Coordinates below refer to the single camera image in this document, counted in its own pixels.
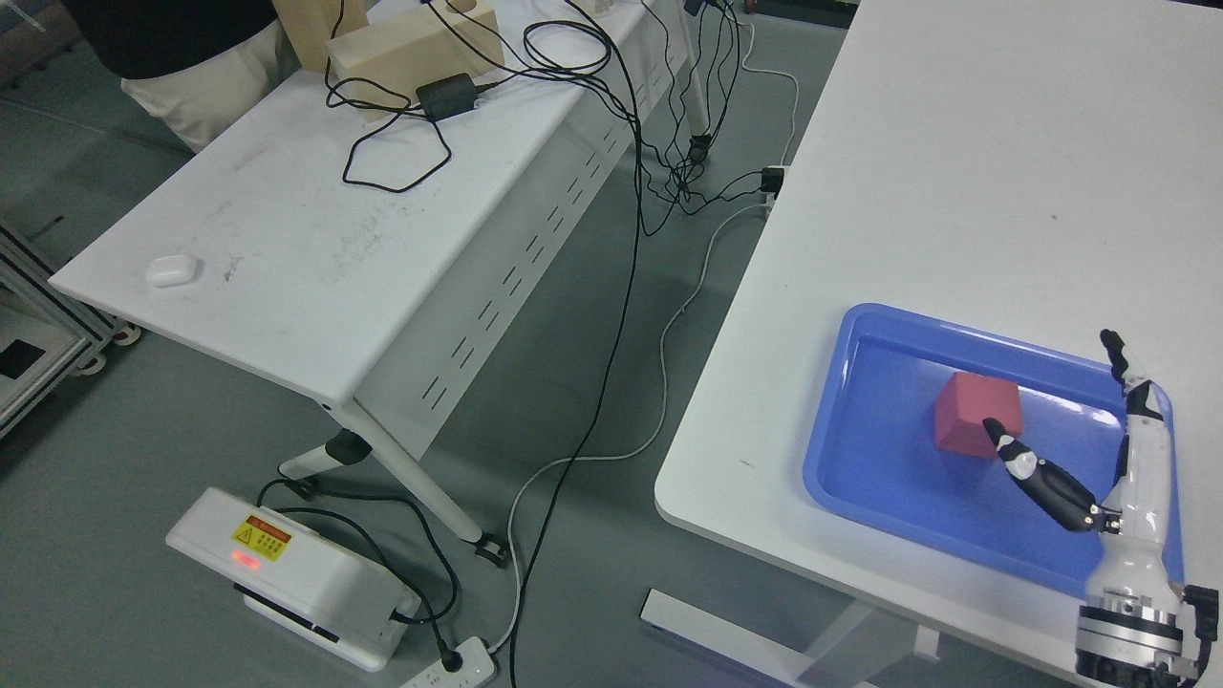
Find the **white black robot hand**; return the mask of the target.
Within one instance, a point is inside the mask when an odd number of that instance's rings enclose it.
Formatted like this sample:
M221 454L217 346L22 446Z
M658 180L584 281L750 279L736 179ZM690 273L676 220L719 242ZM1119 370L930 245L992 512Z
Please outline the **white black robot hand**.
M1166 543L1173 492L1173 440L1159 387L1128 353L1119 332L1099 334L1112 375L1126 401L1126 434L1115 481L1104 500L1055 462L1040 457L1000 419L982 426L1014 484L1066 532L1097 532L1104 557L1084 584L1084 601L1117 610L1124 605L1175 613L1180 598L1167 574Z

